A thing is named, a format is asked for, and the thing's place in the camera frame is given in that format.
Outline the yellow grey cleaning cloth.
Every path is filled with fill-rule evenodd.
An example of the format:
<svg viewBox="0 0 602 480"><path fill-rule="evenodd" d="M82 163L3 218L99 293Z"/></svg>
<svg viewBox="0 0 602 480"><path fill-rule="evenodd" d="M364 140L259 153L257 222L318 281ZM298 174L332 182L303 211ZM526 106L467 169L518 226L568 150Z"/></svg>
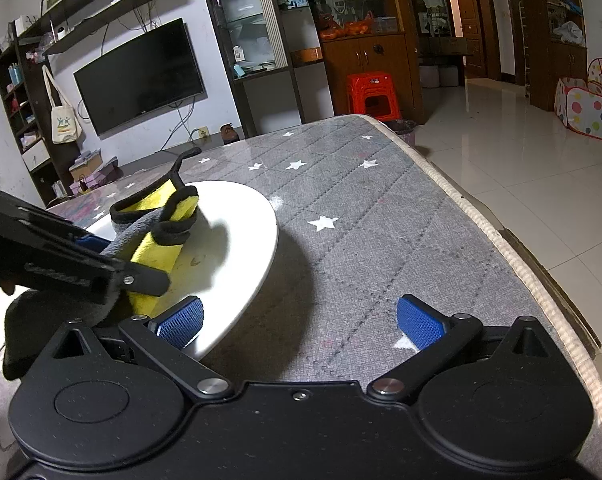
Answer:
<svg viewBox="0 0 602 480"><path fill-rule="evenodd" d="M196 222L181 165L111 206L112 242L0 191L0 287L25 289L6 311L5 378L23 377L63 322L152 313Z"/></svg>

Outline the white shallow bowl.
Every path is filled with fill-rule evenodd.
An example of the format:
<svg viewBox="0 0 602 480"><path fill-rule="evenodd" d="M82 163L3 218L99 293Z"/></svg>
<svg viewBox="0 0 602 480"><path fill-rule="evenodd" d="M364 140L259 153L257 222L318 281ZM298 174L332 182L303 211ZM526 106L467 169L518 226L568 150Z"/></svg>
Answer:
<svg viewBox="0 0 602 480"><path fill-rule="evenodd" d="M89 327L128 314L155 318L197 296L205 317L184 349L192 358L204 356L250 304L278 237L272 206L253 188L224 181L187 186L171 176L113 204L110 224L115 237L102 254L167 272L169 289L160 297L122 290L107 304L80 301L70 315Z"/></svg>

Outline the white tote bag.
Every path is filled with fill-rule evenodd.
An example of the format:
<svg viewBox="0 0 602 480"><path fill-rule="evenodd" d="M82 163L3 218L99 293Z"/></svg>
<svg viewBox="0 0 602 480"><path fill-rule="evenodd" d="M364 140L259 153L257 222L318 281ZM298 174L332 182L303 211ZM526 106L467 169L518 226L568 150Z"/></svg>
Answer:
<svg viewBox="0 0 602 480"><path fill-rule="evenodd" d="M50 134L54 144L67 144L80 139L83 129L71 102L58 86L49 68L42 68L44 84L50 103Z"/></svg>

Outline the brown shoe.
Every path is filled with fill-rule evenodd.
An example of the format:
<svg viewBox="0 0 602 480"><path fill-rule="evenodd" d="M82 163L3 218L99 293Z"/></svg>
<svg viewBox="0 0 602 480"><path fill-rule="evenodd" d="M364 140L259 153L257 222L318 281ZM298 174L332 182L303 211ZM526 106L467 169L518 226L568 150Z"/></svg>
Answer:
<svg viewBox="0 0 602 480"><path fill-rule="evenodd" d="M221 127L220 134L225 145L235 143L240 140L239 134L231 124L223 125Z"/></svg>

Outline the black left bookshelf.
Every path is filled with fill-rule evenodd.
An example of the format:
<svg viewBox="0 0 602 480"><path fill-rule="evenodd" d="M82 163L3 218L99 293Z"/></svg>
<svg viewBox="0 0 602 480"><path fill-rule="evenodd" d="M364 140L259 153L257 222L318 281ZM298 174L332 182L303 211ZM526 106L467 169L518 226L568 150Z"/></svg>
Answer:
<svg viewBox="0 0 602 480"><path fill-rule="evenodd" d="M71 195L70 167L80 155L75 142L56 144L51 137L51 106L44 84L46 62L31 55L33 39L16 36L16 25L7 28L7 42L0 43L0 97L10 127L9 136L20 151L22 162L44 205L62 202Z"/></svg>

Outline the red plastic stool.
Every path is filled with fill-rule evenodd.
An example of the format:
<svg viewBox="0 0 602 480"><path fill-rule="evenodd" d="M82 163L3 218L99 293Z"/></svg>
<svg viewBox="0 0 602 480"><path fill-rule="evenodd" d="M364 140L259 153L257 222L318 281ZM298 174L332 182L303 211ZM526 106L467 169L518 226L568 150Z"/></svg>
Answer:
<svg viewBox="0 0 602 480"><path fill-rule="evenodd" d="M347 78L348 111L371 116L381 122L402 118L397 93L391 76L386 72L366 72Z"/></svg>

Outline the polka dot play tent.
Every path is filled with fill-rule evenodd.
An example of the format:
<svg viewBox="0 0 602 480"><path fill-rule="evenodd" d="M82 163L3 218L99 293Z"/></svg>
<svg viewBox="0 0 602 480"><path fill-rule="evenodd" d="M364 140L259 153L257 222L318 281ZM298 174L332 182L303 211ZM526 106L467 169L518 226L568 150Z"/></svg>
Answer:
<svg viewBox="0 0 602 480"><path fill-rule="evenodd" d="M559 79L554 112L566 128L602 140L602 58L590 63L586 80Z"/></svg>

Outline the black glass display shelf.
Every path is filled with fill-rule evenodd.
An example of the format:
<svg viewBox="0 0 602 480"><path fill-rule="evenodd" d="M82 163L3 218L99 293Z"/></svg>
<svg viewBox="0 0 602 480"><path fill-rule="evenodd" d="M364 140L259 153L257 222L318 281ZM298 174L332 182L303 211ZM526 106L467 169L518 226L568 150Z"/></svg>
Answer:
<svg viewBox="0 0 602 480"><path fill-rule="evenodd" d="M205 0L243 135L335 114L309 0Z"/></svg>

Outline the dark wooden cabinet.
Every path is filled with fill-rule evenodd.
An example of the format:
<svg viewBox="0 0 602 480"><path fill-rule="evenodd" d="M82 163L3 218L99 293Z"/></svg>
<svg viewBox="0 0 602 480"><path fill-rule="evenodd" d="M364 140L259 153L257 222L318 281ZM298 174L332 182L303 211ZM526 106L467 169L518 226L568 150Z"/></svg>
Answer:
<svg viewBox="0 0 602 480"><path fill-rule="evenodd" d="M419 81L418 35L409 0L309 0L333 111L348 114L348 77L385 72L401 115L425 121Z"/></svg>

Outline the black wall television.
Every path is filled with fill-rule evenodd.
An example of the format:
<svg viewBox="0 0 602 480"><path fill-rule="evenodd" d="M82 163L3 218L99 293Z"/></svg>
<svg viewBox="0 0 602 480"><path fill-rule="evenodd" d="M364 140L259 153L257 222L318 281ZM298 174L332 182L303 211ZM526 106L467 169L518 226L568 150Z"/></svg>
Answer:
<svg viewBox="0 0 602 480"><path fill-rule="evenodd" d="M100 136L205 92L186 24L180 18L127 41L74 73Z"/></svg>

